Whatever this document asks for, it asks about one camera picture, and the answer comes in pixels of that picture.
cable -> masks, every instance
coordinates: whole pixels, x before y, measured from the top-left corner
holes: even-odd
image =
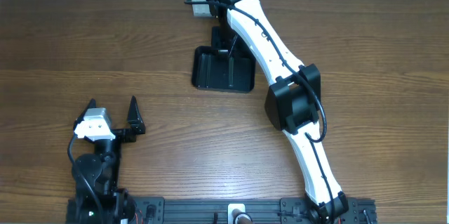
[[[81,177],[81,180],[83,181],[83,183],[86,186],[87,190],[91,193],[91,196],[92,196],[93,200],[97,204],[98,213],[100,214],[100,217],[101,217],[101,223],[105,224],[106,223],[105,220],[104,220],[105,216],[103,214],[103,207],[101,206],[100,200],[98,199],[98,197],[95,194],[95,192],[92,190],[92,187],[89,185],[89,182],[86,180],[86,178],[82,174],[81,170],[79,169],[78,165],[76,164],[75,160],[73,159],[72,146],[73,146],[73,143],[75,142],[75,139],[77,137],[78,136],[74,133],[72,139],[70,140],[69,147],[67,148],[67,154],[69,155],[69,159],[70,159],[70,161],[71,161],[71,163],[73,165],[73,168],[75,169],[76,173]]]
[[[228,4],[223,4],[223,3],[220,3],[220,2],[214,2],[214,1],[195,1],[195,2],[193,2],[192,0],[186,0],[186,1],[184,1],[184,4],[188,4],[188,5],[206,4],[206,5],[209,5],[209,6],[224,7],[224,8],[227,8],[229,10],[237,11],[237,12],[245,15],[246,17],[250,18],[252,21],[254,21],[254,23],[256,25],[259,25],[260,29],[262,29],[262,31],[267,35],[267,40],[272,43],[272,46],[274,47],[274,50],[277,52],[277,54],[279,56],[279,59],[281,60],[283,65],[286,66],[287,69],[292,72],[292,75],[307,89],[307,91],[314,98],[314,102],[318,106],[318,108],[320,110],[320,113],[321,113],[321,119],[323,121],[323,131],[321,132],[321,135],[320,135],[320,137],[317,140],[314,140],[310,136],[310,134],[307,133],[307,132],[305,133],[305,135],[306,135],[307,139],[310,141],[312,150],[314,151],[314,154],[315,154],[316,162],[318,163],[318,167],[320,168],[321,176],[323,177],[324,182],[326,183],[326,187],[328,188],[329,198],[330,198],[330,205],[331,205],[331,208],[332,208],[331,214],[330,214],[330,223],[333,224],[334,223],[333,216],[335,215],[335,206],[334,206],[332,191],[330,190],[328,179],[327,179],[326,175],[324,174],[324,170],[323,170],[323,167],[321,166],[321,162],[320,162],[320,159],[318,157],[318,154],[316,153],[315,144],[314,144],[314,143],[322,142],[324,137],[326,136],[326,133],[327,133],[326,114],[325,114],[323,106],[322,106],[320,100],[318,99],[318,96],[315,94],[313,88],[290,65],[288,65],[287,61],[282,56],[281,51],[279,50],[278,46],[276,45],[276,43],[272,39],[272,36],[268,33],[267,29],[265,29],[265,27],[259,22],[259,20],[254,18],[251,14],[249,14],[249,13],[247,13],[247,12],[245,12],[245,11],[235,7],[235,6],[228,5]]]
[[[307,91],[314,98],[314,102],[320,110],[321,119],[323,120],[323,131],[321,132],[321,135],[317,140],[314,140],[309,135],[309,133],[306,132],[305,135],[306,135],[307,139],[312,141],[313,143],[320,143],[321,141],[323,141],[324,137],[326,136],[328,124],[326,121],[326,114],[324,112],[324,109],[323,109],[323,106],[322,106],[320,100],[318,99],[318,96],[315,94],[315,92],[314,92],[313,88],[310,86],[310,84],[304,78],[302,78],[292,67],[290,67],[290,65],[288,65],[287,61],[282,56],[282,53],[280,52],[278,46],[276,45],[276,43],[274,43],[272,36],[268,33],[267,29],[265,29],[265,27],[259,22],[258,19],[254,18],[251,14],[238,9],[235,6],[223,4],[223,3],[219,3],[219,2],[212,2],[212,1],[195,1],[195,2],[193,2],[192,0],[186,0],[186,1],[184,1],[184,4],[189,4],[189,5],[207,4],[207,5],[212,5],[212,6],[225,7],[225,8],[228,8],[229,10],[234,10],[234,11],[237,11],[237,12],[245,15],[246,17],[248,17],[252,21],[254,21],[256,25],[259,25],[259,27],[262,29],[262,31],[267,35],[267,39],[272,43],[272,46],[274,47],[274,50],[276,50],[276,52],[278,53],[279,59],[281,59],[281,62],[283,63],[283,65],[286,66],[287,69],[292,72],[293,76],[295,76],[295,78],[307,89]]]

